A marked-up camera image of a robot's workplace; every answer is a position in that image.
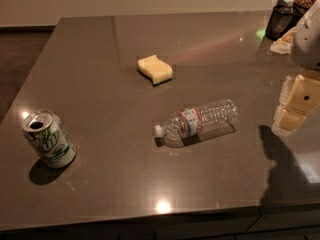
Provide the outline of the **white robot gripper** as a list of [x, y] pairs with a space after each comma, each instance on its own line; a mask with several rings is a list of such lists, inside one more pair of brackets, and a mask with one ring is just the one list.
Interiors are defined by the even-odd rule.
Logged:
[[[320, 70], [320, 0], [316, 0], [297, 23], [291, 56], [303, 68]], [[294, 133], [319, 107], [319, 72], [287, 76], [282, 84], [272, 132]]]

